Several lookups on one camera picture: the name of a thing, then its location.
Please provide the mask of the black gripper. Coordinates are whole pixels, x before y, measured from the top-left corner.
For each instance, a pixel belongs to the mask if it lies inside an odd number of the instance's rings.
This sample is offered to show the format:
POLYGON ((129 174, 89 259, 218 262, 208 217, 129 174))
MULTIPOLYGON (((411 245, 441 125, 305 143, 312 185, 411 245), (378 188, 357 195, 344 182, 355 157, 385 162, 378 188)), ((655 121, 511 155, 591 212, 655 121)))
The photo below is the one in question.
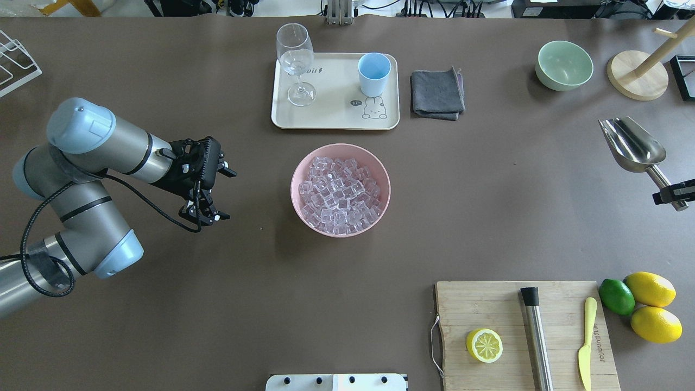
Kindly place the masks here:
POLYGON ((228 178, 237 176, 236 171, 224 161, 224 153, 215 138, 174 141, 169 148, 158 149, 155 154, 169 159, 171 166, 152 185, 191 201, 179 210, 181 218, 201 226, 231 218, 216 209, 210 196, 217 173, 228 178), (193 203, 195 201, 199 202, 198 207, 193 203))

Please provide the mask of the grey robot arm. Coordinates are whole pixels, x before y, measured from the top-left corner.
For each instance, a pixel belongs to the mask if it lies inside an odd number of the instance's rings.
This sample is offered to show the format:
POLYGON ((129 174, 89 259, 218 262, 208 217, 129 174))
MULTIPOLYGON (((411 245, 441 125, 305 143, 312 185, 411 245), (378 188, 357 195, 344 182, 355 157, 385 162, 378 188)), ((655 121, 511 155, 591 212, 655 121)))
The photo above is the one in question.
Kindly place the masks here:
POLYGON ((2 317, 39 297, 64 297, 77 277, 109 278, 144 250, 102 181, 110 171, 184 199, 189 232, 228 219, 213 204, 216 175, 233 178, 215 138, 164 141, 81 97, 52 114, 46 144, 15 164, 16 186, 40 201, 19 250, 2 262, 2 317))

